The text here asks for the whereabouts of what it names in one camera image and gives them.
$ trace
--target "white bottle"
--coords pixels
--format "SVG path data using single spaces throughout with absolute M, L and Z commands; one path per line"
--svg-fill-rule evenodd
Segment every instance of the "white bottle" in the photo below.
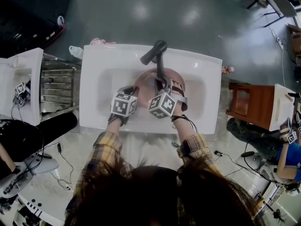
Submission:
M 84 50 L 80 47 L 70 46 L 69 47 L 70 54 L 72 54 L 74 57 L 83 59 L 84 56 Z

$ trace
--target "pink object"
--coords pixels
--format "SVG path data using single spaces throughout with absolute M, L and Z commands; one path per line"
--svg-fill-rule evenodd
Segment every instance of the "pink object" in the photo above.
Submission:
M 155 78 L 157 69 L 151 69 L 143 72 L 139 75 L 135 82 L 135 86 L 139 88 L 138 94 L 138 106 L 148 107 L 149 100 L 155 97 Z M 172 78 L 178 83 L 182 84 L 185 91 L 185 81 L 181 75 L 176 71 L 168 68 L 164 68 L 164 73 L 166 76 Z
M 101 45 L 101 44 L 116 44 L 116 42 L 106 42 L 105 40 L 100 40 L 99 38 L 95 38 L 90 42 L 90 45 Z
M 231 73 L 234 71 L 234 67 L 231 66 L 223 66 L 222 67 L 222 74 Z

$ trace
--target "white sink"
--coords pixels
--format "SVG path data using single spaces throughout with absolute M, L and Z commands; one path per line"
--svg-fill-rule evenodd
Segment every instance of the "white sink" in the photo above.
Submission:
M 141 73 L 156 68 L 153 62 L 149 65 L 140 62 L 140 57 L 151 48 L 127 44 L 85 46 L 79 97 L 81 126 L 106 128 L 113 93 L 121 87 L 134 85 Z M 185 80 L 186 116 L 196 124 L 199 132 L 213 134 L 220 98 L 222 60 L 168 48 L 163 61 L 165 68 L 175 70 Z M 157 119 L 144 107 L 138 107 L 121 130 L 176 133 L 170 118 Z

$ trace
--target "concrete floor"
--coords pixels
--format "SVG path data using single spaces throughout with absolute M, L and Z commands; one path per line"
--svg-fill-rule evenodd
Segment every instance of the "concrete floor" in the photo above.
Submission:
M 235 67 L 228 75 L 231 79 L 283 85 L 282 50 L 270 28 L 263 28 L 267 24 L 263 14 L 271 7 L 255 5 L 247 10 L 252 1 L 71 0 L 65 18 L 67 29 L 46 52 L 72 60 L 70 45 L 83 47 L 96 37 L 141 45 L 162 39 L 170 48 L 222 59 L 223 65 Z M 276 18 L 268 15 L 270 21 Z M 282 40 L 289 37 L 286 23 L 293 24 L 293 20 L 283 19 L 271 26 Z M 283 65 L 285 85 L 296 89 L 293 63 L 285 50 Z

